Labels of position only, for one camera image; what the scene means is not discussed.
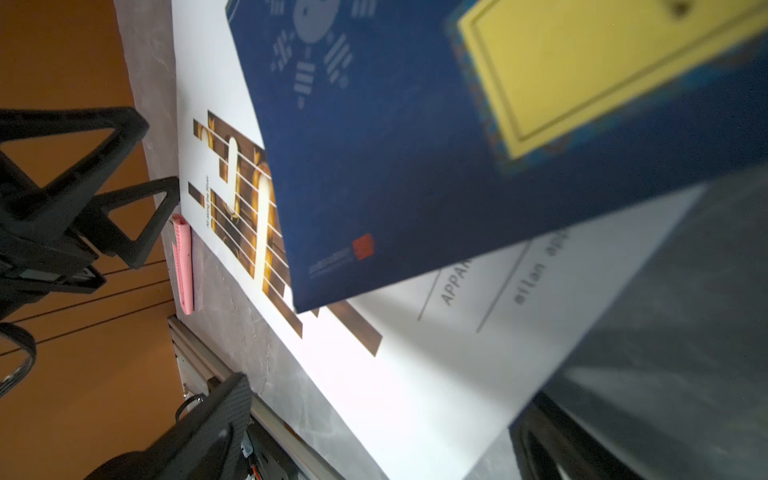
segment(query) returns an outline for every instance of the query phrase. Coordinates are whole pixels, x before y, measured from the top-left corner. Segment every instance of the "black line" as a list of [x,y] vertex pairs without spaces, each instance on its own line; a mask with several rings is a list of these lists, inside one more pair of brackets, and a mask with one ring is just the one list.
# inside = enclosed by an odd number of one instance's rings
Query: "black line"
[[[155,260],[154,262],[145,263],[144,265],[142,265],[142,266],[141,266],[141,268],[144,268],[145,266],[155,265],[155,264],[157,264],[157,263],[160,263],[160,262],[164,262],[164,261],[165,261],[165,259],[162,259],[162,260]],[[102,273],[101,275],[107,276],[107,275],[111,275],[112,273],[120,273],[120,272],[124,272],[124,271],[126,271],[126,270],[141,270],[141,268],[139,268],[139,269],[133,269],[133,268],[130,268],[130,267],[128,266],[128,267],[126,267],[126,268],[124,268],[124,269],[122,269],[122,270],[115,270],[114,272],[106,272],[106,273]]]
[[[60,339],[61,337],[63,337],[63,336],[67,336],[67,335],[70,335],[70,334],[72,334],[72,333],[82,332],[83,330],[87,330],[87,329],[89,329],[89,328],[91,328],[91,327],[94,327],[94,326],[98,326],[98,325],[101,325],[101,324],[103,324],[103,323],[106,323],[106,322],[111,322],[112,320],[117,320],[117,319],[120,319],[120,318],[122,318],[122,317],[124,317],[124,316],[133,315],[134,313],[139,313],[139,312],[140,312],[140,311],[142,311],[142,310],[146,310],[146,309],[154,308],[154,307],[156,307],[156,306],[159,306],[159,305],[162,305],[162,304],[164,304],[164,303],[173,302],[173,301],[174,301],[174,299],[170,299],[170,300],[164,300],[164,301],[162,301],[162,302],[160,302],[160,303],[155,303],[154,305],[149,305],[149,306],[145,306],[145,307],[142,307],[142,308],[140,308],[139,310],[134,310],[133,312],[123,313],[123,314],[121,314],[121,315],[118,315],[118,316],[113,316],[113,317],[112,317],[112,318],[110,318],[110,319],[106,319],[106,320],[102,320],[102,321],[100,321],[100,322],[92,323],[91,325],[82,326],[82,327],[80,327],[79,329],[74,329],[74,330],[72,330],[72,331],[70,331],[70,332],[61,333],[61,334],[59,334],[59,335],[54,335],[54,336],[52,336],[51,338],[47,338],[47,339],[45,339],[45,340],[40,340],[40,341],[39,341],[39,342],[37,342],[36,344],[37,344],[37,345],[41,345],[42,343],[50,342],[51,340]],[[11,353],[13,353],[13,352],[17,352],[17,351],[19,351],[19,350],[21,350],[21,349],[13,349],[13,350],[11,350],[11,351],[9,351],[9,352],[0,353],[0,356],[6,356],[6,355],[9,355],[9,354],[11,354]]]
[[137,286],[137,287],[129,289],[129,290],[123,290],[122,292],[112,293],[111,295],[100,296],[99,298],[94,298],[92,300],[86,300],[84,302],[74,303],[72,305],[63,306],[62,308],[58,308],[56,310],[49,310],[48,312],[38,313],[37,315],[33,315],[33,316],[27,316],[27,317],[25,317],[23,319],[14,320],[11,323],[19,323],[19,322],[23,322],[25,320],[35,319],[35,318],[38,318],[39,316],[48,315],[49,313],[61,312],[62,310],[67,310],[67,309],[70,309],[70,308],[75,307],[75,306],[85,305],[86,303],[97,302],[99,300],[103,300],[103,299],[109,298],[111,296],[116,296],[116,295],[121,295],[123,293],[133,292],[134,290],[139,290],[139,289],[145,288],[147,286],[153,286],[153,285],[157,285],[159,283],[168,282],[168,281],[170,281],[170,279],[168,279],[168,278],[165,279],[165,280],[159,280],[159,281],[154,282],[154,283],[148,283],[147,285]]
[[496,294],[496,298],[494,298],[493,302],[491,302],[491,306],[488,308],[488,312],[486,312],[485,316],[482,317],[482,321],[480,322],[480,325],[478,326],[478,329],[475,331],[475,333],[480,333],[480,329],[482,328],[483,325],[485,325],[485,321],[491,316],[491,312],[496,307],[496,303],[498,302],[498,299],[502,297],[502,293],[504,293],[504,290],[507,289],[509,280],[512,280],[512,277],[515,275],[515,272],[518,270],[518,267],[520,266],[520,263],[523,261],[523,257],[525,257],[525,254],[528,252],[528,248],[531,246],[531,243],[533,243],[533,240],[529,240],[528,243],[525,244],[525,248],[523,249],[522,253],[520,253],[520,256],[518,257],[518,259],[515,261],[515,265],[512,266],[511,272],[509,272],[509,275],[507,275],[507,279],[504,280],[504,284]]
[[[738,26],[739,23],[741,23],[744,20],[748,19],[753,13],[756,13],[756,12],[762,10],[762,9],[765,9],[765,7],[766,7],[766,2],[759,3],[758,6],[752,7],[750,10],[742,13],[741,15],[738,15],[737,17],[732,18],[729,21],[727,21],[727,22],[725,22],[723,24],[718,25],[713,30],[710,30],[709,32],[707,32],[704,35],[700,36],[698,39],[696,39],[695,41],[691,42],[690,44],[685,45],[685,46],[679,48],[678,50],[670,53],[666,57],[663,57],[663,58],[655,61],[654,63],[651,63],[647,67],[642,68],[639,71],[636,71],[635,73],[633,73],[629,77],[626,77],[624,80],[619,81],[618,83],[614,84],[612,87],[608,88],[607,90],[603,90],[601,93],[596,94],[594,97],[589,98],[588,100],[580,103],[579,105],[576,105],[571,110],[568,110],[564,114],[561,114],[560,116],[550,120],[549,122],[541,125],[540,127],[535,128],[533,131],[529,132],[528,134],[521,135],[521,132],[518,129],[518,125],[517,125],[516,120],[515,120],[515,116],[513,114],[509,114],[509,112],[511,112],[511,104],[507,105],[509,100],[506,98],[506,95],[504,93],[504,89],[502,88],[502,84],[499,81],[499,79],[497,77],[497,74],[496,74],[496,71],[495,71],[495,69],[493,67],[493,63],[489,61],[490,60],[490,55],[488,55],[488,52],[486,51],[486,48],[485,48],[485,43],[483,42],[482,37],[480,36],[480,34],[479,34],[479,32],[478,32],[478,30],[476,28],[476,24],[477,24],[478,20],[480,19],[480,17],[482,15],[484,15],[485,12],[489,8],[491,8],[493,5],[495,5],[496,3],[498,3],[498,0],[496,2],[492,2],[491,4],[489,4],[485,8],[483,8],[483,10],[477,16],[475,16],[473,18],[473,22],[471,23],[471,27],[472,27],[472,31],[473,31],[476,39],[478,40],[478,43],[480,44],[480,49],[482,51],[482,54],[485,56],[485,63],[488,66],[488,69],[492,73],[493,80],[496,83],[495,87],[501,93],[502,97],[504,98],[504,101],[505,101],[504,102],[505,103],[504,108],[508,112],[508,116],[509,116],[509,120],[511,122],[512,128],[513,128],[513,130],[515,130],[515,133],[516,133],[516,135],[518,137],[518,140],[520,140],[520,141],[526,141],[527,139],[533,137],[536,134],[541,133],[542,131],[546,130],[547,128],[551,127],[552,125],[557,124],[557,123],[563,121],[565,118],[568,118],[568,117],[572,116],[573,114],[575,114],[575,113],[577,113],[577,112],[579,112],[581,110],[584,110],[590,104],[593,104],[596,101],[600,101],[601,99],[607,97],[608,95],[613,94],[615,91],[618,91],[618,90],[624,88],[628,84],[631,84],[631,83],[635,82],[636,80],[638,80],[638,79],[640,79],[640,78],[642,78],[642,77],[652,73],[653,71],[656,71],[658,68],[663,67],[669,61],[672,61],[675,58],[680,57],[681,55],[683,55],[685,53],[688,53],[689,51],[693,50],[694,48],[702,45],[703,43],[705,43],[707,41],[709,41],[713,36],[718,35],[719,33],[722,33],[723,31],[727,31],[729,28]],[[707,65],[707,64],[711,63],[712,60],[714,60],[716,58],[719,58],[721,55],[722,54],[715,55],[714,57],[709,58],[706,61],[704,61],[702,63],[699,63],[698,65],[695,65],[692,68],[700,67],[701,65]],[[651,88],[649,91],[654,91],[657,88],[662,87],[663,85],[664,84],[656,85],[655,87]]]
[[440,272],[442,272],[442,268],[437,271],[437,275],[435,275],[435,281],[432,282],[432,288],[429,289],[429,294],[427,295],[427,300],[424,300],[424,306],[422,307],[422,311],[419,312],[419,318],[416,319],[418,322],[422,319],[422,315],[424,315],[424,310],[427,309],[427,303],[429,303],[429,297],[432,296],[432,292],[435,290],[435,285],[437,285],[437,279],[440,278]]

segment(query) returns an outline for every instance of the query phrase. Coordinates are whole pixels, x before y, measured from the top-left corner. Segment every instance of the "white paper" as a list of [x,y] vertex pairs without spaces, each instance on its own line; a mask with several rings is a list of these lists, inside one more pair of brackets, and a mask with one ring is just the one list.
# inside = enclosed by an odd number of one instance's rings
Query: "white paper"
[[[210,111],[269,147],[224,5],[173,1],[183,215],[392,480],[463,478],[704,187],[351,299],[382,337],[375,355],[326,307],[298,315],[299,337],[262,291],[265,243],[257,241],[252,278],[210,228],[210,188],[228,198],[234,190],[193,120],[204,124]],[[259,238],[265,229],[259,223]],[[292,305],[290,289],[283,298]]]

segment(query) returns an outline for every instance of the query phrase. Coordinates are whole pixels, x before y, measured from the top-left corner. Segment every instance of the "table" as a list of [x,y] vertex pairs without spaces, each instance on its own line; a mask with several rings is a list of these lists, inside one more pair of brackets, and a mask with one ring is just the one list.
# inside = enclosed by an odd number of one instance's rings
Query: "table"
[[[115,7],[136,108],[151,126],[150,177],[178,174],[170,0]],[[766,238],[768,167],[715,182],[545,391],[648,478],[758,478],[768,469]],[[177,305],[179,318],[345,478],[385,478],[195,237],[193,270],[196,312]],[[506,432],[468,478],[519,478]]]

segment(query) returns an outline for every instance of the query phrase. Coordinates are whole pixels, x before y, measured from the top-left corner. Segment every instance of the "red square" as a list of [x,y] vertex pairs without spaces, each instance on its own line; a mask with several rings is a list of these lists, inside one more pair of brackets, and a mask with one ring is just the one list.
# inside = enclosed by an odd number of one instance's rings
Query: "red square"
[[352,242],[352,248],[355,250],[357,260],[362,260],[373,255],[373,236],[366,233],[359,239]]

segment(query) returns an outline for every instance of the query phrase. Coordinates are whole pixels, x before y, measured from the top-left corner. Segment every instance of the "bagua symbol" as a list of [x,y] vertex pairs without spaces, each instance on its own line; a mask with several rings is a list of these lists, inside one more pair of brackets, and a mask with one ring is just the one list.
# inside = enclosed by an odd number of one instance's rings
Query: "bagua symbol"
[[[330,84],[341,89],[349,85],[346,72],[353,61],[352,48],[345,33],[337,36],[332,31],[333,24],[339,15],[349,15],[355,20],[371,18],[378,3],[379,0],[353,0],[347,11],[341,9],[341,0],[296,0],[293,28],[283,29],[277,35],[270,70],[282,74],[296,57],[293,91],[296,92],[299,109],[304,108],[306,99],[316,87],[316,77],[321,70]],[[275,15],[272,13],[272,2],[269,1],[268,5],[270,14]],[[294,42],[302,42],[303,45],[295,45]]]

